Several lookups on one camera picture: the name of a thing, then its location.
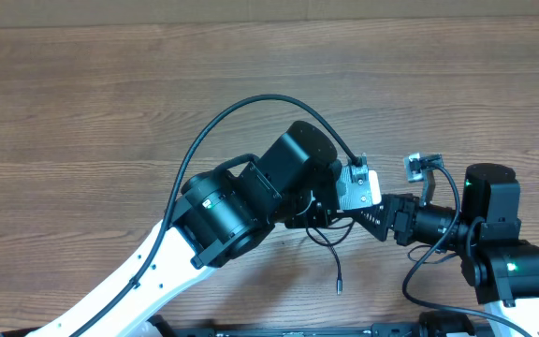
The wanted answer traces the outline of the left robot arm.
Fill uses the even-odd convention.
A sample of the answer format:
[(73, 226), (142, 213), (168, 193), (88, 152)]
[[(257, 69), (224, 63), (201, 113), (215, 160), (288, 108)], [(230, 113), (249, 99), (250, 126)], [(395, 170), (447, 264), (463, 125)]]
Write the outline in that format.
[(261, 156), (244, 154), (182, 186), (116, 271), (51, 323), (18, 336), (159, 336), (155, 314), (170, 300), (255, 249), (276, 224), (307, 227), (338, 206), (342, 165), (333, 143), (297, 121)]

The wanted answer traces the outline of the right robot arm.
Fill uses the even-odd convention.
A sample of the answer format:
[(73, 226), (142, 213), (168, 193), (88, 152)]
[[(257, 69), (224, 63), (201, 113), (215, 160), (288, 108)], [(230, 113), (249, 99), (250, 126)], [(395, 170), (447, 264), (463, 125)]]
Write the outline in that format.
[[(426, 183), (424, 195), (384, 194), (380, 204), (353, 210), (351, 216), (379, 241), (392, 232), (401, 246), (428, 246), (401, 286), (407, 300), (427, 308), (425, 330), (432, 335), (471, 335), (476, 332), (469, 321), (474, 316), (487, 320), (496, 336), (539, 336), (539, 247), (520, 237), (515, 172), (491, 163), (467, 167), (463, 186), (452, 189), (454, 208), (444, 208), (430, 204), (434, 171), (451, 176), (443, 164), (420, 158), (406, 168)], [(461, 274), (481, 310), (421, 300), (409, 292), (412, 277), (437, 251), (460, 258)]]

